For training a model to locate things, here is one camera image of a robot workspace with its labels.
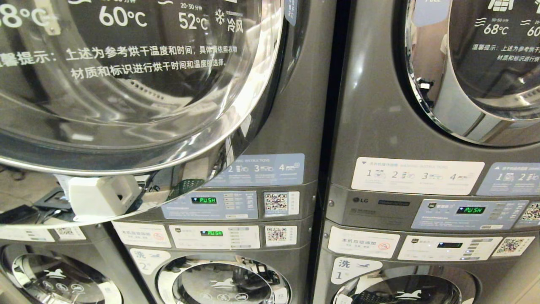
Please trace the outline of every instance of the snowflake icon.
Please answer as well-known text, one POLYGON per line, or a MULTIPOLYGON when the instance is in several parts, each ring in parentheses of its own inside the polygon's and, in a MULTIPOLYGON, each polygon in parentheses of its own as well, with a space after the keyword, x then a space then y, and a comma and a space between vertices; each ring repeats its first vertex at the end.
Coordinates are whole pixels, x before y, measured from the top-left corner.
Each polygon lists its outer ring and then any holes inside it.
POLYGON ((223 13, 221 9, 215 11, 215 21, 219 23, 219 25, 222 25, 223 22, 225 22, 225 13, 223 13))

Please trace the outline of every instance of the qr code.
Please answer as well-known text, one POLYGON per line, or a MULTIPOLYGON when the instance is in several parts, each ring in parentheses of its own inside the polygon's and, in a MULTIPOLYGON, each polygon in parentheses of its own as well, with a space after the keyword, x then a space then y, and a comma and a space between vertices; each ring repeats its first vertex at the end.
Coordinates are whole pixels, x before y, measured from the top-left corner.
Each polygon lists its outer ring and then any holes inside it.
POLYGON ((287 194, 265 193, 266 210, 287 210, 287 194))
POLYGON ((516 251, 523 243, 524 239, 505 239, 497 249, 497 253, 511 253, 516 251))
POLYGON ((266 240, 270 242, 287 241, 287 227, 266 227, 266 240))
POLYGON ((521 216, 522 221, 540 221, 540 203, 531 204, 521 216))
POLYGON ((75 232, 73 232, 73 229, 71 228, 58 228, 56 229, 56 232, 59 235, 75 235, 75 232))

